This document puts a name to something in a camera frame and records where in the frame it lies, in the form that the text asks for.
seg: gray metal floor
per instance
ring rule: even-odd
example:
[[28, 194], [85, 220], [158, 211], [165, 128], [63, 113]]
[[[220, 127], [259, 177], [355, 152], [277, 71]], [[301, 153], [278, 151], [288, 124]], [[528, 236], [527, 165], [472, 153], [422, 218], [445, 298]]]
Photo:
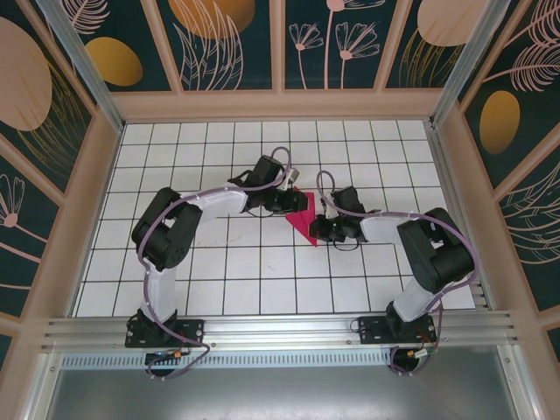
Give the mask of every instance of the gray metal floor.
[[142, 371], [64, 371], [50, 420], [516, 419], [491, 347], [442, 348], [418, 377], [387, 367], [193, 370], [170, 382]]

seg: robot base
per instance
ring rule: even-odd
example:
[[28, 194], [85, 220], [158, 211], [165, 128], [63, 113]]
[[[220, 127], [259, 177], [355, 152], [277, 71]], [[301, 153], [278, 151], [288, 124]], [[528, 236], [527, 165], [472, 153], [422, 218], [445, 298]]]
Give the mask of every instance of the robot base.
[[358, 331], [361, 344], [421, 344], [422, 334], [432, 342], [437, 338], [434, 321], [427, 314], [412, 322], [402, 323], [398, 331], [387, 315], [360, 317]]
[[[202, 319], [177, 319], [177, 312], [164, 322], [173, 332], [188, 339], [202, 342], [204, 338], [204, 321]], [[191, 347], [188, 343], [181, 343], [149, 320], [142, 311], [138, 310], [136, 319], [127, 322], [127, 348], [170, 348]]]

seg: red triangular object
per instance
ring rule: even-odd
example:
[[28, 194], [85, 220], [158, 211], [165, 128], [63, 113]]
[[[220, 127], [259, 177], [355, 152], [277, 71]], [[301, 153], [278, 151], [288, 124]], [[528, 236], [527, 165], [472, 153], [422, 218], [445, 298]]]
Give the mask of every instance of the red triangular object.
[[307, 197], [307, 210], [301, 212], [290, 213], [286, 215], [286, 220], [310, 242], [311, 245], [317, 247], [317, 238], [309, 236], [309, 225], [317, 218], [315, 215], [315, 195], [313, 192], [305, 192]]

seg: enclosure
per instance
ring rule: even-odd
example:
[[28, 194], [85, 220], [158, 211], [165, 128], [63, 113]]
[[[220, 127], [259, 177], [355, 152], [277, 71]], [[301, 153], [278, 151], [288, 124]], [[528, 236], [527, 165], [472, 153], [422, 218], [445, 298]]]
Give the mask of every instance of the enclosure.
[[[3, 2], [3, 416], [560, 416], [558, 46], [558, 0]], [[474, 246], [422, 373], [353, 329], [414, 279], [403, 247], [314, 246], [263, 208], [199, 225], [178, 266], [205, 359], [156, 384], [151, 350], [124, 346], [156, 193], [223, 186], [277, 147], [313, 216], [329, 171], [368, 212], [444, 208]]]

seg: white grid mat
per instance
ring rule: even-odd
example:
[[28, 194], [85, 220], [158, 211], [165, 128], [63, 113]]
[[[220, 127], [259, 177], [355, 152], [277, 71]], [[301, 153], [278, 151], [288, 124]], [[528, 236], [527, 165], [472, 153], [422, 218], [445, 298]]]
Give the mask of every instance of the white grid mat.
[[[279, 145], [291, 150], [304, 191], [313, 191], [318, 170], [326, 169], [337, 187], [357, 188], [367, 211], [445, 207], [419, 121], [127, 125], [74, 316], [137, 310], [143, 270], [130, 233], [160, 188], [188, 193], [223, 185]], [[179, 315], [193, 316], [384, 311], [410, 275], [400, 247], [314, 248], [284, 217], [241, 214], [199, 226], [178, 268], [176, 305]], [[444, 308], [474, 308], [470, 290], [445, 297]]]

